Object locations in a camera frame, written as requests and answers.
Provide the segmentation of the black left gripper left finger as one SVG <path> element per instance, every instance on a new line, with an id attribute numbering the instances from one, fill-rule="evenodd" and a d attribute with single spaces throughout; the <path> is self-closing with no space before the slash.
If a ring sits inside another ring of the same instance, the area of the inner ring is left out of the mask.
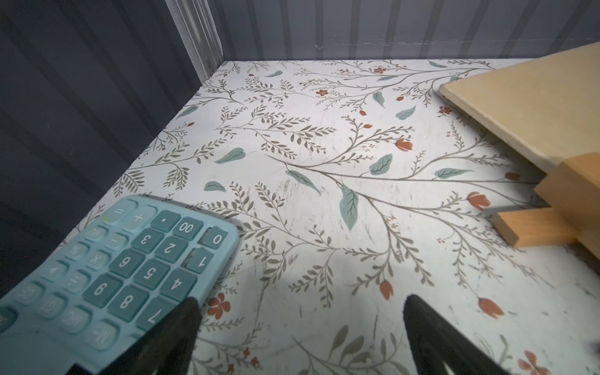
<path id="1" fill-rule="evenodd" d="M 186 374 L 201 319 L 198 300 L 186 298 L 100 373 Z"/>

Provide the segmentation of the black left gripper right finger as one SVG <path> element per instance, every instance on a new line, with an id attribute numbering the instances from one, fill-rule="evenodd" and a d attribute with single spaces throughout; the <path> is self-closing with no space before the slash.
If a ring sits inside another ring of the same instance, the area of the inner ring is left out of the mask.
<path id="1" fill-rule="evenodd" d="M 409 348 L 418 374 L 506 374 L 418 295 L 403 308 Z"/>

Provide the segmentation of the large plywood board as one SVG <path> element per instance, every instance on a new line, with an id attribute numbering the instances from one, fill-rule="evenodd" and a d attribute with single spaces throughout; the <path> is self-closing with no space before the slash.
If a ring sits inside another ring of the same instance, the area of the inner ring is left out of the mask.
<path id="1" fill-rule="evenodd" d="M 599 45 L 440 87 L 441 94 L 545 173 L 599 151 Z"/>

